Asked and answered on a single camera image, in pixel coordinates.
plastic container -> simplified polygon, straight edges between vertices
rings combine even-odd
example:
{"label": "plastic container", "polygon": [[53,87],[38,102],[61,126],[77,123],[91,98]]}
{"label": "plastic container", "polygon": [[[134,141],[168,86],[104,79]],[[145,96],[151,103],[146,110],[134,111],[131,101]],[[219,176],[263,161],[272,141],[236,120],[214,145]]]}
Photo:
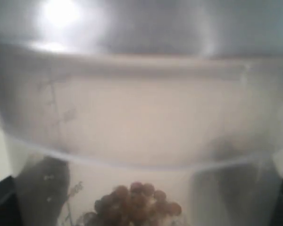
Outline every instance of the plastic container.
{"label": "plastic container", "polygon": [[[283,33],[236,42],[239,29],[217,19],[223,1],[203,6],[208,17],[198,1],[65,2],[0,0],[0,116],[26,225],[267,225],[281,183]],[[189,26],[186,10],[218,29]],[[283,18],[273,12],[260,20]]]}

container lid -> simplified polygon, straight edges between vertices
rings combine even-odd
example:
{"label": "container lid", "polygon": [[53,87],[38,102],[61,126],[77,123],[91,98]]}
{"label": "container lid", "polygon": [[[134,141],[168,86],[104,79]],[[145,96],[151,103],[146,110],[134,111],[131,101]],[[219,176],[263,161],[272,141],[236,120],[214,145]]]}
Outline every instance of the container lid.
{"label": "container lid", "polygon": [[0,42],[88,54],[283,55],[283,0],[0,0]]}

